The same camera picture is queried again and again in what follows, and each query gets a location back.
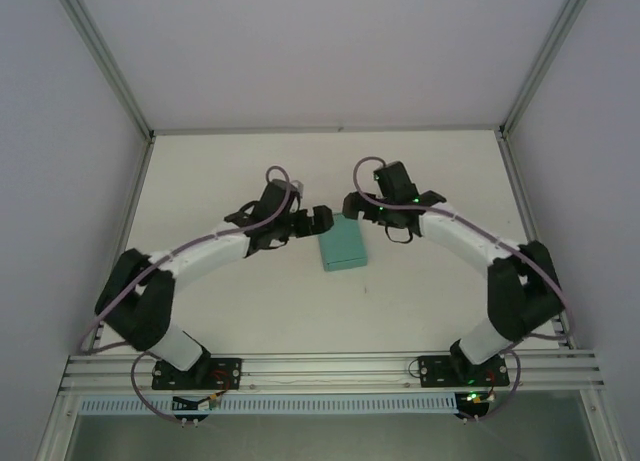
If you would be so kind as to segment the teal cloth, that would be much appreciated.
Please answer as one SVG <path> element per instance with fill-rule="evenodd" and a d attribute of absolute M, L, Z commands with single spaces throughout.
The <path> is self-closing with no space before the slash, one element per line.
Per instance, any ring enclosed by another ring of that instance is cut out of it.
<path fill-rule="evenodd" d="M 342 214 L 335 214 L 333 221 L 332 228 L 318 237 L 324 271 L 336 272 L 366 266 L 368 255 L 358 221 Z"/>

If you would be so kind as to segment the aluminium frame cross bar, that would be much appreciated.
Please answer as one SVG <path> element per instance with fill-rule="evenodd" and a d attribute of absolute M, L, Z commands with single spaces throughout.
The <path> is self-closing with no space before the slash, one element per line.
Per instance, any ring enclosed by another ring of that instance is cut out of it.
<path fill-rule="evenodd" d="M 209 136 L 209 135 L 266 135 L 266 134 L 315 134 L 315 133 L 370 133 L 370 132 L 419 132 L 419 131 L 499 131 L 500 124 L 449 124 L 449 125 L 381 125 L 381 126 L 277 126 L 247 128 L 184 128 L 156 129 L 160 136 Z"/>

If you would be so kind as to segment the aluminium table side rail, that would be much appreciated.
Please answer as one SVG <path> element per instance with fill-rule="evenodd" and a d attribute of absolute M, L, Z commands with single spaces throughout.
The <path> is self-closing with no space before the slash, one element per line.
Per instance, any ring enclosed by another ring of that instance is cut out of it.
<path fill-rule="evenodd" d="M 495 131 L 495 137 L 525 236 L 528 241 L 538 240 L 539 233 L 533 212 L 525 190 L 524 181 L 519 172 L 518 163 L 509 144 L 508 136 L 504 134 L 502 130 L 498 129 Z M 552 325 L 555 333 L 553 338 L 558 345 L 561 348 L 574 349 L 576 347 L 574 338 L 575 320 L 571 305 L 566 305 L 564 311 L 552 319 Z"/>
<path fill-rule="evenodd" d="M 144 186 L 144 181 L 155 147 L 155 141 L 156 136 L 154 132 L 151 132 L 151 138 L 144 143 L 141 157 L 137 161 L 137 164 L 135 166 L 133 184 L 130 187 L 126 197 L 123 218 L 117 230 L 115 246 L 113 249 L 113 253 L 109 257 L 108 270 L 106 275 L 104 276 L 104 282 L 106 282 L 109 278 L 119 256 L 127 246 L 141 191 Z M 97 353 L 96 343 L 100 340 L 102 330 L 102 321 L 91 320 L 86 334 L 83 335 L 81 337 L 81 340 L 79 341 L 78 350 L 83 354 Z"/>

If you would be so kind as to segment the wide aluminium mounting rail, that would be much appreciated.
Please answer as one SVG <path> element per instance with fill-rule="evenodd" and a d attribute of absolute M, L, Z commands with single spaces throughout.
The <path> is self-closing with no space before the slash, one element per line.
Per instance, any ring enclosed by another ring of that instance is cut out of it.
<path fill-rule="evenodd" d="M 602 390 L 604 378 L 588 350 L 518 353 L 521 391 Z M 241 354 L 239 394 L 399 393 L 421 389 L 414 352 Z M 73 356 L 59 392 L 131 394 L 133 355 Z"/>

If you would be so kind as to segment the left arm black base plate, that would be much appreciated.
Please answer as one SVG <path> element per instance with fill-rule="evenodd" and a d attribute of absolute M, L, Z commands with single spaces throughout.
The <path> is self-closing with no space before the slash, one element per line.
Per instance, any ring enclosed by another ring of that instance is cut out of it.
<path fill-rule="evenodd" d="M 238 390 L 241 376 L 241 358 L 216 358 L 204 354 L 186 371 L 166 361 L 157 361 L 152 370 L 151 386 L 156 391 Z"/>

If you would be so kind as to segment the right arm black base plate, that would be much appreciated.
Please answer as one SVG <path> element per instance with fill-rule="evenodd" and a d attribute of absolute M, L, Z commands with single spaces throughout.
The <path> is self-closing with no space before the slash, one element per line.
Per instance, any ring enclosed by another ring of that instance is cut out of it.
<path fill-rule="evenodd" d="M 424 355 L 417 358 L 423 388 L 507 387 L 510 378 L 503 357 L 496 355 L 482 364 L 457 364 L 449 355 Z"/>

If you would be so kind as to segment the aluminium frame post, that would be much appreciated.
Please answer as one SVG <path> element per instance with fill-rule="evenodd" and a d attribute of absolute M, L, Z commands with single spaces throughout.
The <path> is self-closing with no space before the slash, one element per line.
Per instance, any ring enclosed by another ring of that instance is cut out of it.
<path fill-rule="evenodd" d="M 137 132 L 147 143 L 152 143 L 154 131 L 146 120 L 86 3 L 84 0 L 58 1 Z"/>
<path fill-rule="evenodd" d="M 588 0 L 564 0 L 518 94 L 500 125 L 507 139 L 516 129 Z"/>

